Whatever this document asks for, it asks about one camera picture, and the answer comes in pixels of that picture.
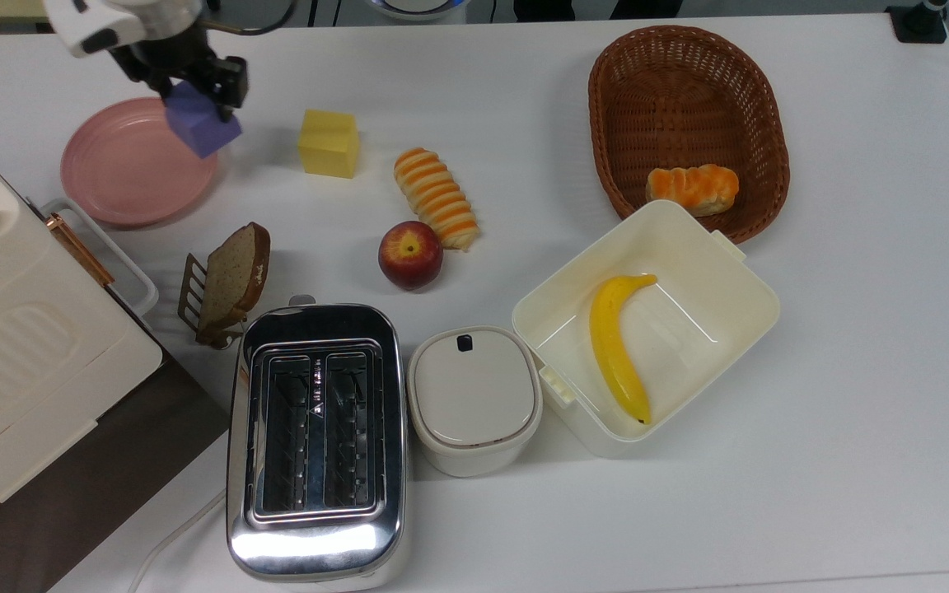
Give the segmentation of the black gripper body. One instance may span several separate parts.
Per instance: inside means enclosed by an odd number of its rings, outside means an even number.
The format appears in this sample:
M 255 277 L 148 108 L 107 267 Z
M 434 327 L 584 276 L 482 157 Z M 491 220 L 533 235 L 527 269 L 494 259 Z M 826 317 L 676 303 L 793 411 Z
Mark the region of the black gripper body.
M 140 41 L 109 50 L 110 56 L 132 82 L 146 82 L 148 70 L 162 70 L 207 93 L 208 60 L 217 57 L 208 45 L 208 32 L 199 24 L 177 36 Z

